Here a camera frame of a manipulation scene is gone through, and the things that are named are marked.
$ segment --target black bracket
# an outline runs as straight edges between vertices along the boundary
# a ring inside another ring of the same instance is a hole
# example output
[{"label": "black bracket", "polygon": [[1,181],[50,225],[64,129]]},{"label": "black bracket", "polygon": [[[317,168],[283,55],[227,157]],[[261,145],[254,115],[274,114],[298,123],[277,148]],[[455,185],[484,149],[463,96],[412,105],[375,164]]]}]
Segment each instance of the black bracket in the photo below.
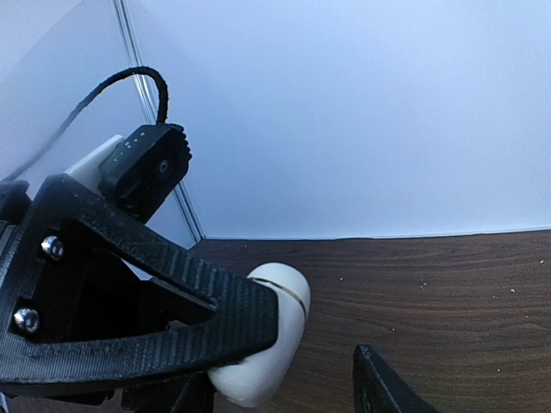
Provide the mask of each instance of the black bracket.
[{"label": "black bracket", "polygon": [[[68,175],[48,177],[18,224],[0,225],[4,393],[96,394],[93,404],[125,388],[127,404],[145,408],[151,400],[140,405],[136,389],[150,385],[151,396],[156,384],[175,403],[205,385],[198,372],[276,342],[272,290],[191,255]],[[47,254],[48,237],[62,243],[63,256]],[[138,280],[122,260],[153,280]],[[31,334],[14,321],[22,307],[40,316]]]},{"label": "black bracket", "polygon": [[356,413],[438,413],[371,346],[354,351]]}]

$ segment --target metal screw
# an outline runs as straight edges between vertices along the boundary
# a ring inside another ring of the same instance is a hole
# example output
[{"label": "metal screw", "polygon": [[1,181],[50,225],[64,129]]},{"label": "metal screw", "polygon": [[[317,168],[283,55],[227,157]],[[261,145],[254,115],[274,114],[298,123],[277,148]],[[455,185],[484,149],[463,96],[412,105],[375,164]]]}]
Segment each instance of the metal screw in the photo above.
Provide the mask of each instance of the metal screw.
[{"label": "metal screw", "polygon": [[40,327],[40,317],[36,310],[20,308],[14,314],[15,325],[27,334],[33,334]]},{"label": "metal screw", "polygon": [[166,159],[163,159],[161,161],[161,163],[158,165],[158,171],[163,174],[164,172],[166,172],[167,170],[169,170],[169,161],[167,161]]},{"label": "metal screw", "polygon": [[44,241],[42,241],[40,246],[42,247],[44,253],[54,261],[59,261],[65,253],[63,243],[55,235],[44,238]]}]

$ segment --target white object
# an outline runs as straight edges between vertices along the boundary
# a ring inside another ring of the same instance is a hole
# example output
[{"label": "white object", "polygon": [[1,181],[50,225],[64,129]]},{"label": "white object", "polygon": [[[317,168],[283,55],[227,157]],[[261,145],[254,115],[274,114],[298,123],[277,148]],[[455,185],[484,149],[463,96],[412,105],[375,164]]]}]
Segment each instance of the white object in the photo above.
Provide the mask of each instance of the white object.
[{"label": "white object", "polygon": [[268,401],[277,390],[299,347],[310,311],[310,287],[299,271],[274,262],[256,268],[247,278],[277,293],[277,341],[271,348],[237,365],[210,370],[208,377],[216,390],[234,404],[256,407]]},{"label": "white object", "polygon": [[65,173],[75,178],[93,193],[102,196],[97,188],[102,181],[102,173],[99,170],[100,163],[111,154],[122,140],[121,135],[115,135],[72,165]]}]

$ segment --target white wall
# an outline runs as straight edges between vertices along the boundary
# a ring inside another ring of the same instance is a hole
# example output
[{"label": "white wall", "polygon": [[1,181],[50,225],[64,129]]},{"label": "white wall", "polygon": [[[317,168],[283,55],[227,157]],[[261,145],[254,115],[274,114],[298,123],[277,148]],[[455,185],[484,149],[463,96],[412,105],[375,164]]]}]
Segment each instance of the white wall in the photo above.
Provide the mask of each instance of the white wall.
[{"label": "white wall", "polygon": [[131,4],[209,237],[551,226],[547,0]]},{"label": "white wall", "polygon": [[[0,176],[30,156],[98,83],[127,67],[110,1],[31,3],[34,7],[25,6],[24,13],[18,11],[21,5],[0,6],[0,34],[6,26],[13,33],[37,34],[28,36],[29,48],[10,52],[8,69],[7,65],[0,68],[5,70],[0,72]],[[58,14],[50,13],[53,5],[61,10]],[[44,30],[35,31],[36,25]],[[2,37],[0,52],[11,50],[7,39],[11,37]],[[45,176],[63,172],[106,139],[129,134],[143,123],[133,81],[112,86],[24,175],[31,183],[29,193],[36,193]],[[193,244],[172,197],[152,219],[151,227],[183,246]]]}]

